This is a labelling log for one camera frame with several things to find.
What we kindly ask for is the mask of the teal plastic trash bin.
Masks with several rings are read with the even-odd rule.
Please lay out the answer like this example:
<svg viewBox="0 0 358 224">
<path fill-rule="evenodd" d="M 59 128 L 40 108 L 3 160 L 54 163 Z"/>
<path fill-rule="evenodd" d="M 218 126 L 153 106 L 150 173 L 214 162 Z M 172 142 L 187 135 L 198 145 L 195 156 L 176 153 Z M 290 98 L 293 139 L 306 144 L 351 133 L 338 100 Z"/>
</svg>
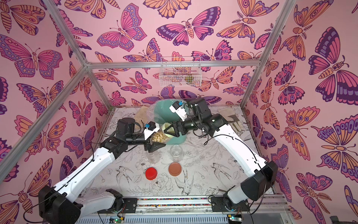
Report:
<svg viewBox="0 0 358 224">
<path fill-rule="evenodd" d="M 171 112 L 170 107 L 176 102 L 183 102 L 183 100 L 177 99 L 164 99 L 157 101 L 154 105 L 154 121 L 159 124 L 164 124 L 166 122 L 172 123 L 180 120 L 180 117 Z M 167 145 L 180 145 L 184 143 L 186 136 L 180 134 L 179 137 L 173 137 L 168 142 Z"/>
</svg>

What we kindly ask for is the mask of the right beige work glove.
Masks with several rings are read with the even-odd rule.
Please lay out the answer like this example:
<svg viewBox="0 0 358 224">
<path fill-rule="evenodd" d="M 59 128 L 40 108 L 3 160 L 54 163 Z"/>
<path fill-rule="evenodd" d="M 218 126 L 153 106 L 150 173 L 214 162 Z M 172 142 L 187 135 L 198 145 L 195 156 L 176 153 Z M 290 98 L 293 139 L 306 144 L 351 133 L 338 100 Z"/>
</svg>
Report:
<svg viewBox="0 0 358 224">
<path fill-rule="evenodd" d="M 244 132 L 244 126 L 231 107 L 220 109 L 219 114 L 228 122 L 236 134 L 241 135 Z"/>
</svg>

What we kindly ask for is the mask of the clear jar of peanuts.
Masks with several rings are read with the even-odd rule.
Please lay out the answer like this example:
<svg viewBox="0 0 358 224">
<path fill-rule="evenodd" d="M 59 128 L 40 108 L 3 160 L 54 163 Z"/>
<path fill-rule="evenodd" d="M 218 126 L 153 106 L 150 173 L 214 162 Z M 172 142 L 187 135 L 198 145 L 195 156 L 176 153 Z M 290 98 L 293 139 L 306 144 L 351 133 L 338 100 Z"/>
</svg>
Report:
<svg viewBox="0 0 358 224">
<path fill-rule="evenodd" d="M 160 161 L 159 151 L 154 151 L 152 153 L 146 152 L 146 157 L 151 164 L 156 164 Z"/>
</svg>

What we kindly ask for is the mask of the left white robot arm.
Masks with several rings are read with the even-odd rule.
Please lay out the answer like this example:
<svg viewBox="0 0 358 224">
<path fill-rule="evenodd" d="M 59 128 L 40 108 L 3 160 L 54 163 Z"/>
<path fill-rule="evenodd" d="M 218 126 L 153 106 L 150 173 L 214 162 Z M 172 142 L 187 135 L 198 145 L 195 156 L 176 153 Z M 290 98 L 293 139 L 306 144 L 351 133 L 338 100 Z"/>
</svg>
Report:
<svg viewBox="0 0 358 224">
<path fill-rule="evenodd" d="M 128 152 L 129 146 L 142 145 L 148 153 L 165 146 L 151 140 L 160 130 L 158 123 L 145 124 L 141 133 L 135 131 L 136 125 L 133 118 L 118 120 L 116 131 L 100 143 L 92 157 L 53 187 L 43 187 L 38 195 L 40 217 L 50 224 L 74 224 L 78 219 L 102 210 L 122 212 L 125 206 L 123 195 L 114 189 L 83 199 L 79 195 L 103 169 Z"/>
</svg>

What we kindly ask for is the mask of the red jar lid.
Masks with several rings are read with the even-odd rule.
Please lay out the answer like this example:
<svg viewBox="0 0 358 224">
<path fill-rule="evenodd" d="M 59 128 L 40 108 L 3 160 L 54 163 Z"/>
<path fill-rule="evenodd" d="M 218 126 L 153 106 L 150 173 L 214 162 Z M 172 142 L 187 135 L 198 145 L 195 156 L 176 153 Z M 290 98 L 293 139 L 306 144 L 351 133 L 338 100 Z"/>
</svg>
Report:
<svg viewBox="0 0 358 224">
<path fill-rule="evenodd" d="M 150 180 L 150 181 L 154 180 L 154 179 L 156 179 L 157 175 L 158 175 L 158 172 L 153 167 L 150 167 L 145 171 L 145 177 L 147 180 Z"/>
</svg>

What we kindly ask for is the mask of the brown jar lid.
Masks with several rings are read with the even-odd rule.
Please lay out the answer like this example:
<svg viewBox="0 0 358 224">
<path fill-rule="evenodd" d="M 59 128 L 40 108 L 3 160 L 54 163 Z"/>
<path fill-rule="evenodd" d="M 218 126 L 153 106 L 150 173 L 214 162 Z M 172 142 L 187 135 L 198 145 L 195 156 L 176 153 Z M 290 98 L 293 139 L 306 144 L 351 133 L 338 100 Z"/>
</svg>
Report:
<svg viewBox="0 0 358 224">
<path fill-rule="evenodd" d="M 178 162 L 172 162 L 168 167 L 168 172 L 171 176 L 179 176 L 182 172 L 182 167 Z"/>
</svg>

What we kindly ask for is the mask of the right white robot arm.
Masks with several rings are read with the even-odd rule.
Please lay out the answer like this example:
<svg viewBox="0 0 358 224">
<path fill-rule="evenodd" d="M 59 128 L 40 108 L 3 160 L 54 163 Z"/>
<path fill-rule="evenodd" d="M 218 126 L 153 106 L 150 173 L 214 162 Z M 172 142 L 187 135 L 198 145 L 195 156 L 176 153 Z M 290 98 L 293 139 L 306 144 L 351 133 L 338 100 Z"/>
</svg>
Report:
<svg viewBox="0 0 358 224">
<path fill-rule="evenodd" d="M 223 202 L 228 210 L 235 210 L 239 203 L 262 200 L 266 191 L 275 182 L 278 166 L 275 162 L 267 162 L 255 153 L 233 130 L 220 114 L 212 114 L 206 101 L 197 98 L 185 103 L 175 101 L 170 107 L 172 113 L 180 117 L 164 132 L 178 137 L 188 131 L 202 130 L 210 139 L 218 141 L 239 163 L 247 176 L 240 185 L 225 192 Z"/>
</svg>

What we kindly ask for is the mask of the aluminium front rail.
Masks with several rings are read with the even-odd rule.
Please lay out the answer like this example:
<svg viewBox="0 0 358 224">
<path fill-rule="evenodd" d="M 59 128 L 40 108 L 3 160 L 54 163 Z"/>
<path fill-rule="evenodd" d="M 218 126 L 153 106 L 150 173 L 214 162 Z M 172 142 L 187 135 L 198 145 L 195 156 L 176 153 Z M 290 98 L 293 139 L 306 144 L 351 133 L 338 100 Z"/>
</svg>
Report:
<svg viewBox="0 0 358 224">
<path fill-rule="evenodd" d="M 283 196 L 264 195 L 263 199 L 256 202 L 248 200 L 248 211 L 237 212 L 213 212 L 209 196 L 187 196 L 187 197 L 137 197 L 138 204 L 135 213 L 105 213 L 124 217 L 126 215 L 153 215 L 153 214 L 170 214 L 170 213 L 287 213 L 290 211 L 289 206 Z M 81 206 L 80 217 L 89 216 L 99 213 L 102 207 L 107 207 L 113 203 L 114 199 L 104 193 L 92 197 L 79 197 L 74 203 Z"/>
</svg>

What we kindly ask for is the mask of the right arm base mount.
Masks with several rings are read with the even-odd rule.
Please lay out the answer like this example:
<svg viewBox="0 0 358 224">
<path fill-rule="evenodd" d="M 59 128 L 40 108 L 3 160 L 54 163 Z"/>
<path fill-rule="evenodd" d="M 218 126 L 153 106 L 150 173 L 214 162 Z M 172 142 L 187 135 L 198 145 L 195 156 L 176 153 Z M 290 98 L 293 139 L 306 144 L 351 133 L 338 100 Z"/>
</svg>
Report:
<svg viewBox="0 0 358 224">
<path fill-rule="evenodd" d="M 249 208 L 247 200 L 241 201 L 240 203 L 233 203 L 226 197 L 209 196 L 208 202 L 213 212 L 248 211 Z"/>
</svg>

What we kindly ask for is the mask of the green jar lid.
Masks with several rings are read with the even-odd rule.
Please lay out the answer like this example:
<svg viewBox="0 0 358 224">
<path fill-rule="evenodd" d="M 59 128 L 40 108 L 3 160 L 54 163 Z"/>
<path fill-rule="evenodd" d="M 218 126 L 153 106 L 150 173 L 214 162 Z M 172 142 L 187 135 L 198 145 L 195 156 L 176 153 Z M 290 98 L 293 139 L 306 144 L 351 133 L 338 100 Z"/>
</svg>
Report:
<svg viewBox="0 0 358 224">
<path fill-rule="evenodd" d="M 175 137 L 175 130 L 171 123 L 168 122 L 164 123 L 161 129 L 166 137 L 168 138 Z"/>
</svg>

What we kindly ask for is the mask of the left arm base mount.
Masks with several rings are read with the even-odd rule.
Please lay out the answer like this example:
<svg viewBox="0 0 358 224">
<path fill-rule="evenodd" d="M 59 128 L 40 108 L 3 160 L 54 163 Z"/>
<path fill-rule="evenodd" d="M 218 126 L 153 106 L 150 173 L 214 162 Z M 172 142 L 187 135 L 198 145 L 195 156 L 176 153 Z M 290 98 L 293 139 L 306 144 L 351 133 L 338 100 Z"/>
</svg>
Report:
<svg viewBox="0 0 358 224">
<path fill-rule="evenodd" d="M 99 213 L 135 213 L 138 199 L 137 198 L 125 198 L 121 193 L 114 189 L 107 189 L 104 193 L 114 199 L 113 203 L 108 205 L 108 208 L 102 207 Z"/>
</svg>

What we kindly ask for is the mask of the green-lid peanut jar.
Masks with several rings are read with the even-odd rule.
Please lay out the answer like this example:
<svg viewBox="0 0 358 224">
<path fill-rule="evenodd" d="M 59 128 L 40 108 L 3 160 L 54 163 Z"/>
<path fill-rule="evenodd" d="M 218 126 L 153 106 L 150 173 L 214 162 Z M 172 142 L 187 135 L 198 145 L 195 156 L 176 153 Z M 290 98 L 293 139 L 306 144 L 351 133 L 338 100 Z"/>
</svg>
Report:
<svg viewBox="0 0 358 224">
<path fill-rule="evenodd" d="M 165 143 L 167 139 L 168 137 L 165 135 L 165 133 L 163 133 L 161 129 L 151 136 L 152 142 Z"/>
</svg>

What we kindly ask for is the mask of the brown-lid peanut jar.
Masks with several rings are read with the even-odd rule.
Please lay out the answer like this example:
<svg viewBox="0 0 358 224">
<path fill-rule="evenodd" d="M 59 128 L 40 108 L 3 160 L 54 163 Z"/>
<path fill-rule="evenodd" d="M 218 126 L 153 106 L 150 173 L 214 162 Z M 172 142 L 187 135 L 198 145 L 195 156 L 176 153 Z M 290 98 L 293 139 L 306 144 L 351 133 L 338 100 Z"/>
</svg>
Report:
<svg viewBox="0 0 358 224">
<path fill-rule="evenodd" d="M 183 149 L 180 145 L 173 145 L 170 148 L 170 158 L 174 162 L 179 162 L 183 159 Z"/>
</svg>

